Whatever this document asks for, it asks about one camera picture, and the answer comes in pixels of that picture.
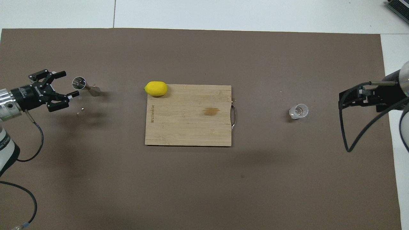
cable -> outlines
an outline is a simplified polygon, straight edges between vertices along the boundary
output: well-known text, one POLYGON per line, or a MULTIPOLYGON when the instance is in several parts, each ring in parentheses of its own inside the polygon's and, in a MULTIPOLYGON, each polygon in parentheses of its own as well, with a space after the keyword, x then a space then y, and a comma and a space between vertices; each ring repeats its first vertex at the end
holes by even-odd
POLYGON ((408 145, 406 144, 406 141, 403 139, 402 129, 401 129, 401 124, 402 124, 403 117, 404 117, 408 112, 409 112, 409 104, 407 104, 407 105, 405 106, 405 108, 403 109, 402 115, 400 116, 400 119, 399 119, 399 135, 400 135, 400 138, 402 139, 403 145, 404 145, 405 148, 406 148, 406 151, 409 152, 409 147, 408 147, 408 145))
POLYGON ((28 223, 31 223, 31 221, 34 220, 34 217, 36 217, 36 213, 37 213, 37 201, 36 201, 36 198, 34 197, 34 195, 33 195, 28 189, 26 189, 26 188, 24 188, 24 187, 21 187, 21 186, 19 186, 19 185, 10 183, 10 182, 0 181, 0 184, 5 184, 5 185, 14 186, 14 187, 16 187, 16 188, 19 188, 19 189, 25 191, 26 193, 28 193, 28 194, 31 196, 31 198, 33 199, 33 202, 34 202, 34 212, 33 212, 33 215, 31 216, 31 219, 28 221, 28 223))
POLYGON ((344 95, 342 95, 342 98, 339 100, 339 104, 338 104, 338 109, 339 109, 339 121, 341 123, 341 133, 342 133, 342 139, 344 141, 344 146, 347 152, 351 152, 355 145, 358 143, 359 139, 361 139, 361 137, 363 136, 363 134, 376 122, 378 121, 383 115, 387 114, 389 111, 398 108, 399 106, 408 103, 409 102, 409 97, 406 97, 398 102, 396 102, 395 104, 391 105, 389 108, 387 108, 386 110, 380 112, 376 117, 374 117, 362 130, 361 132, 358 134, 358 136, 355 138, 354 142, 352 143, 351 147, 348 147, 348 144, 346 142, 346 137, 345 137, 345 130, 344 130, 344 121, 342 118, 342 106, 344 104, 344 101, 346 99, 346 97, 354 90, 356 90, 357 88, 361 87, 361 86, 366 86, 366 85, 371 85, 372 82, 368 81, 368 82, 364 82, 361 83, 359 85, 356 85, 352 88, 350 88, 349 90, 347 90, 344 95))
POLYGON ((44 134, 43 131, 41 130, 40 126, 34 121, 33 117, 30 115, 30 113, 28 112, 28 110, 24 110, 24 112, 27 114, 28 118, 31 120, 31 122, 37 126, 38 130, 40 131, 41 134, 41 144, 40 147, 38 148, 36 154, 34 154, 34 156, 32 156, 31 158, 27 159, 27 160, 20 160, 17 159, 17 161, 19 162, 27 162, 27 161, 31 161, 32 159, 34 159, 41 151, 41 149, 43 148, 43 144, 44 144, 44 134))

white tile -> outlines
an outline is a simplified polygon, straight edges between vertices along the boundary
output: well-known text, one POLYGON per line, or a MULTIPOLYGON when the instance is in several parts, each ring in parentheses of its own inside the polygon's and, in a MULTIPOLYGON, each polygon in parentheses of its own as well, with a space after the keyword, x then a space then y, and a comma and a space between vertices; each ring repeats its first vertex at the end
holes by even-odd
POLYGON ((386 0, 117 0, 115 27, 407 34, 386 0))
POLYGON ((110 28, 115 0, 0 0, 3 28, 110 28))
MULTIPOLYGON (((382 51, 385 73, 390 74, 409 61, 409 34, 382 34, 382 51)), ((396 183, 400 206, 402 229, 409 229, 409 153, 399 135, 401 111, 389 112, 391 126, 393 158, 395 161, 396 183)))

brown paper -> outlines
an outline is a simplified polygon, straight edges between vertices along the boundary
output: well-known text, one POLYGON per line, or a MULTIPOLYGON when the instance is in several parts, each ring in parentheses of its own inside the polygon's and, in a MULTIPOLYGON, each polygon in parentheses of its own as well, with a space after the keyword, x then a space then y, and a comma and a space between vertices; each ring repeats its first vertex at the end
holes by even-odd
MULTIPOLYGON (((171 29, 4 29, 1 88, 65 70, 102 90, 31 111, 44 131, 34 160, 1 180, 31 190, 35 229, 400 229, 391 135, 383 117, 344 149, 338 93, 384 77, 380 36, 171 29), (149 81, 231 85, 232 147, 144 145, 149 81), (307 117, 288 110, 306 104, 307 117)), ((345 110, 350 143, 375 108, 345 110)), ((40 135, 3 124, 21 159, 40 135)), ((31 199, 1 185, 0 229, 27 221, 31 199)))

metal handle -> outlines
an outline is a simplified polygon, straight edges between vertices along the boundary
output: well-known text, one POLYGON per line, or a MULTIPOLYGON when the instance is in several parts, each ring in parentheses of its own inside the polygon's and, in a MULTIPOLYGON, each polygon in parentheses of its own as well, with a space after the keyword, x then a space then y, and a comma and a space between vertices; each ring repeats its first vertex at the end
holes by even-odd
POLYGON ((231 102, 231 108, 234 110, 234 122, 233 124, 231 124, 231 130, 233 130, 234 125, 236 124, 236 117, 237 117, 236 108, 233 105, 233 101, 231 102))

lemon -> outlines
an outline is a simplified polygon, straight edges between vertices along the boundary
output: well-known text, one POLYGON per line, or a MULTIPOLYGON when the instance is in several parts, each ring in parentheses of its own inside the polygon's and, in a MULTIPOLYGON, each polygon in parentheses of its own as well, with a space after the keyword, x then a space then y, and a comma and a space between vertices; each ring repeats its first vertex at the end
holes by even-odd
POLYGON ((144 90, 151 96, 162 96, 168 91, 168 86, 163 81, 150 81, 144 90))

